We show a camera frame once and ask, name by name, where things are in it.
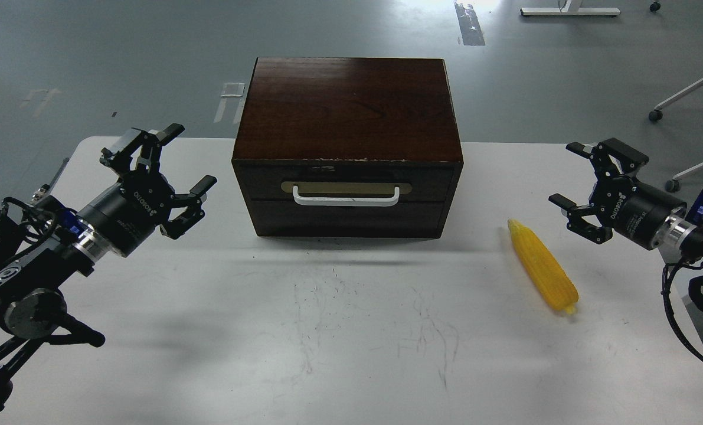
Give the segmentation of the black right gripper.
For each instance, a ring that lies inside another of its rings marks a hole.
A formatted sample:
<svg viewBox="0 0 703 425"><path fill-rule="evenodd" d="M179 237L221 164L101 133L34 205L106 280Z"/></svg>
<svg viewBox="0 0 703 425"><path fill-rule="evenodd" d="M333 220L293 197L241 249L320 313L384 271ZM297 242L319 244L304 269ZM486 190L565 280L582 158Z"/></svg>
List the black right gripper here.
<svg viewBox="0 0 703 425"><path fill-rule="evenodd" d="M571 142L566 149L590 161L597 182L590 205L577 205L561 194L548 201L560 207L567 219L567 229L594 244L604 244L613 231L638 246L653 250L661 244L662 229L670 216L684 216L686 202L654 188L635 177L650 158L617 138L595 145ZM594 215L603 226L585 220Z"/></svg>

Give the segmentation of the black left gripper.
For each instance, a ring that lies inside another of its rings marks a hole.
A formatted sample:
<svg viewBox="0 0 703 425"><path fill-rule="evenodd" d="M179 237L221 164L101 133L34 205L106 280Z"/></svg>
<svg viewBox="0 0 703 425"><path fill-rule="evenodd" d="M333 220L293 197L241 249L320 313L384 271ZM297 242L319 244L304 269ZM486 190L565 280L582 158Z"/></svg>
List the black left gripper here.
<svg viewBox="0 0 703 425"><path fill-rule="evenodd" d="M216 177L205 175L188 193L174 194L158 173L162 148L184 131L179 123L155 133L132 128L111 148L102 149L100 163L125 176L85 205L78 216L117 255L129 256L157 226L162 235L177 240L204 218L202 206Z"/></svg>

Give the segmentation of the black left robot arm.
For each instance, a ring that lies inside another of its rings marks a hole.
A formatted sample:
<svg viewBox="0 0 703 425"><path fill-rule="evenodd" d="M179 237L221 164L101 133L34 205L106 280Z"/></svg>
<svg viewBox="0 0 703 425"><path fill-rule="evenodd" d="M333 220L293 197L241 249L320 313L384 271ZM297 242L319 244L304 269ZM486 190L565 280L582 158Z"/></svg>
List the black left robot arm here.
<svg viewBox="0 0 703 425"><path fill-rule="evenodd" d="M25 204L5 197L0 204L0 411L13 391L14 374L44 344L100 347L105 336L68 313L60 291L75 273L84 276L112 252L127 257L155 230L176 240L204 218L204 176L177 194L160 170L162 149L184 131L173 123L160 132L133 128L100 163L117 181L81 210L38 193Z"/></svg>

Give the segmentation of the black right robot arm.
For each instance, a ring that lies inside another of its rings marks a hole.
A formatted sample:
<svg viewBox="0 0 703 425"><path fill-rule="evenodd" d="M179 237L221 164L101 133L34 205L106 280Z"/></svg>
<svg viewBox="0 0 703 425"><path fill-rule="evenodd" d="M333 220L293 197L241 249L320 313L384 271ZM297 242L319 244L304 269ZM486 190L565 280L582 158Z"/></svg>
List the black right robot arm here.
<svg viewBox="0 0 703 425"><path fill-rule="evenodd" d="M567 228L594 244L604 244L618 233L645 250L669 247L679 259L662 269L661 296L670 327L683 346L703 363L703 355L688 341L675 320L670 293L681 269L703 269L703 191L692 209L686 202L640 181L637 173L649 157L617 138L594 145L571 142L567 150L585 158L596 181L588 204L577 205L561 194L549 197L562 209ZM703 313L703 275L689 282L688 293Z"/></svg>

